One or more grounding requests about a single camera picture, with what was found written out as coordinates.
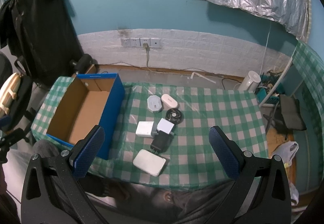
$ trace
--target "black bag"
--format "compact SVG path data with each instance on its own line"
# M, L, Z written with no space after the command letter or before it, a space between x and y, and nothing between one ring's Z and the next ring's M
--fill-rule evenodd
M9 59L0 52L0 88L5 81L12 75L12 66Z
M70 61L79 61L83 53L63 0L10 0L7 9L14 28L6 29L7 43L26 74L46 86L71 76Z

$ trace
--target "black round object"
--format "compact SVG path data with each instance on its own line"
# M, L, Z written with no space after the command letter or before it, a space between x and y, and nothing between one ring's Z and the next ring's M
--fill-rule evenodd
M179 124L182 119L182 112L177 108L169 109L166 112L165 119L172 122L173 124Z

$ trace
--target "blue cardboard box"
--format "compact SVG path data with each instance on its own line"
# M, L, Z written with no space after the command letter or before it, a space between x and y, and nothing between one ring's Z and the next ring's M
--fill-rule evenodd
M47 135L72 148L94 125L100 125L105 130L105 141L97 157L107 160L124 96L117 73L77 75L64 93Z

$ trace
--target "green and white tablecloth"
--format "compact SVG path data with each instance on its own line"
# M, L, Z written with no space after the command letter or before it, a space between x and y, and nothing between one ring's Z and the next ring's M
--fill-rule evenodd
M303 90L303 98L312 117L315 134L321 142L318 147L322 154L319 161L320 180L322 180L324 177L324 62L309 45L299 41L293 54L293 64L308 88Z
M62 145L46 136L48 124L72 78L59 78L53 85L32 125L36 140L47 139L60 150ZM148 83L124 83L126 95L117 120L110 158L95 158L90 172L153 187L198 189L227 178L209 141L209 129L219 125L229 139L255 156L268 157L265 128L257 100L252 92L177 87ZM170 94L179 102L184 120L175 127L174 138L161 156L167 165L154 177L133 166L141 149L150 150L152 139L135 135L139 121L156 121L166 110L151 113L150 95Z

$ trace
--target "metal bolt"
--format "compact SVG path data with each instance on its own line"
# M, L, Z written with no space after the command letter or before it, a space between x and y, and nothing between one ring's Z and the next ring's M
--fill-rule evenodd
M33 154L32 156L31 156L31 159L32 160L36 160L38 158L38 154Z
M250 151L244 151L244 156L246 157L251 157L252 156L252 153Z
M67 156L69 153L70 153L69 150L63 150L63 151L61 152L61 155L62 155L62 156Z
M281 161L281 157L280 157L279 155L277 155L277 154L274 156L274 159L275 159L276 161L278 161L278 162Z

